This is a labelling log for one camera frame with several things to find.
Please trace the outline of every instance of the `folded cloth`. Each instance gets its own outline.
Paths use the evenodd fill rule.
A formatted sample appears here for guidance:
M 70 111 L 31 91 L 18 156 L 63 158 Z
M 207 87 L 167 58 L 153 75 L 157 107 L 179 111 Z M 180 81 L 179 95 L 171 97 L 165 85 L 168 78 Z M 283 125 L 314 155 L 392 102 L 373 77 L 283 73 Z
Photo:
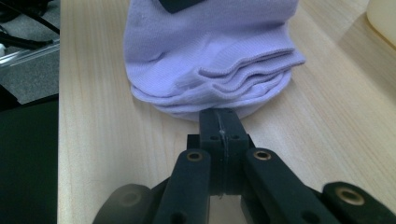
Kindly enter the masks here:
M 206 0 L 170 14 L 158 0 L 131 0 L 124 58 L 133 95 L 183 119 L 209 107 L 253 113 L 304 62 L 286 23 L 297 2 Z

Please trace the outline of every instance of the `wood grain surface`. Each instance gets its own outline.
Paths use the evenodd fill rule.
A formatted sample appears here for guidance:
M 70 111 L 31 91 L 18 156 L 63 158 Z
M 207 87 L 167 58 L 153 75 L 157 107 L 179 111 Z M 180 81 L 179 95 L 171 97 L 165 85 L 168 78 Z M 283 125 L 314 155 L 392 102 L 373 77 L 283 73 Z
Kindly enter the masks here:
M 92 223 L 116 188 L 168 177 L 194 122 L 130 93 L 122 39 L 128 0 L 61 2 L 59 223 Z M 368 0 L 301 0 L 290 36 L 306 57 L 292 82 L 242 120 L 313 189 L 346 181 L 396 211 L 396 50 L 366 19 Z M 237 197 L 210 223 L 244 223 Z

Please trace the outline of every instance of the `dark green surface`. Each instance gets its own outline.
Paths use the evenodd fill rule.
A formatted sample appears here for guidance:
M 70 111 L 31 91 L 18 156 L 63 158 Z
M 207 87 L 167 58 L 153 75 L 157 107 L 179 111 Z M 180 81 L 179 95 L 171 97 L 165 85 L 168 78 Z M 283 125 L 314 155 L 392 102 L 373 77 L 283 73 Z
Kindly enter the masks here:
M 56 223 L 58 101 L 0 112 L 0 223 Z

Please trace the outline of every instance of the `white container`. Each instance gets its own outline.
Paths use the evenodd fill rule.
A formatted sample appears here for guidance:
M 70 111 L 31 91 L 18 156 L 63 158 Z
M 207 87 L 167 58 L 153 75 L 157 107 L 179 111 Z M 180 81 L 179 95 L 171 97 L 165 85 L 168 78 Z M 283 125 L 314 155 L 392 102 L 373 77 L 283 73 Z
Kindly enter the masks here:
M 367 6 L 367 18 L 396 47 L 396 0 L 371 0 Z

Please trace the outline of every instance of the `floor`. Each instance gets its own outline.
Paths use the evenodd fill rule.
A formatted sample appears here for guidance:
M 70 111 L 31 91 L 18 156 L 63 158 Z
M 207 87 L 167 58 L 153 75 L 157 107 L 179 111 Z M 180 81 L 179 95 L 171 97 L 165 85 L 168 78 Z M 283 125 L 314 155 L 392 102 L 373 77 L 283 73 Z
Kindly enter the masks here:
M 43 18 L 60 28 L 60 0 L 49 2 Z M 10 35 L 32 40 L 59 38 L 50 29 L 24 15 L 1 24 Z M 20 49 L 8 48 L 6 54 Z M 59 51 L 26 63 L 0 68 L 0 84 L 14 94 L 21 104 L 59 92 Z

